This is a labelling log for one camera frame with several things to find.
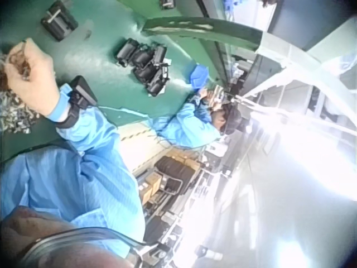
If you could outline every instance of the hand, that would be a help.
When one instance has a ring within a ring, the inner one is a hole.
[[[213,97],[214,97],[214,91],[213,91],[213,90],[208,91],[208,93],[207,93],[207,100],[208,100],[209,102],[211,102],[211,100],[213,99]]]
[[[21,53],[13,57],[16,57],[16,64],[22,64],[23,61],[26,61],[30,66],[29,79],[24,81],[16,66],[9,62],[11,55],[19,52],[22,45],[22,42],[16,45],[10,51],[6,60],[5,72],[8,86],[30,108],[48,116],[55,109],[60,99],[52,58],[42,52],[32,39],[27,39],[24,51],[25,58],[21,56]]]
[[[218,111],[222,109],[222,102],[214,102],[212,105],[212,110],[213,111]]]
[[[200,99],[203,99],[207,96],[207,89],[206,88],[201,88],[199,91],[198,91],[198,95],[200,96]]]

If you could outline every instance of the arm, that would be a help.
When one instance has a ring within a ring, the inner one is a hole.
[[[10,55],[21,46],[14,47]],[[29,81],[22,80],[14,65],[6,64],[10,88],[28,106],[52,121],[65,120],[69,104],[59,93],[51,58],[32,40],[27,40],[25,58],[31,67]],[[116,127],[100,110],[92,107],[80,111],[73,127],[57,131],[84,155],[50,149],[16,158],[17,165],[12,164],[7,174],[14,178],[15,173],[22,179],[2,185],[2,191],[19,188],[19,185],[21,189],[7,207],[23,201],[31,207],[58,210],[62,219],[79,227],[109,227],[141,240],[144,218],[138,186],[119,153],[120,137]]]
[[[208,102],[205,99],[201,100],[195,111],[195,116],[204,122],[211,122],[212,118],[208,108]]]
[[[176,118],[179,121],[183,132],[181,142],[190,145],[191,148],[200,147],[214,141],[219,132],[210,122],[204,122],[195,116],[196,107],[200,104],[200,97],[194,96],[189,102],[185,103],[177,113]]]

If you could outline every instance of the green workbench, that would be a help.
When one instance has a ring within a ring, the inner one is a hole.
[[[116,0],[63,2],[79,27],[66,39],[57,42],[40,24],[52,1],[9,1],[0,13],[2,51],[7,52],[14,44],[31,37],[52,56],[59,85],[82,75],[101,106],[125,107],[150,117],[177,112],[191,91],[189,75],[196,65],[182,48],[166,36],[144,36],[141,28],[145,18]],[[155,41],[167,45],[166,57],[172,59],[172,66],[169,69],[171,81],[164,94],[149,97],[143,85],[133,76],[132,68],[115,65],[114,52],[129,37],[147,44]],[[140,119],[112,110],[103,112],[118,126]],[[17,133],[2,136],[1,160],[58,138],[53,124],[43,118],[33,126],[29,135]]]

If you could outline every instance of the glasses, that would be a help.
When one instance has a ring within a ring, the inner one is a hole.
[[[168,253],[170,248],[160,242],[141,243],[114,231],[103,227],[89,227],[73,229],[61,233],[56,233],[44,238],[37,239],[30,245],[28,251],[19,261],[19,267],[34,267],[37,261],[44,254],[55,251],[59,248],[73,245],[75,243],[93,242],[101,240],[120,240],[128,245],[137,256],[134,268],[141,268],[143,265],[143,255],[152,250],[161,250]]]

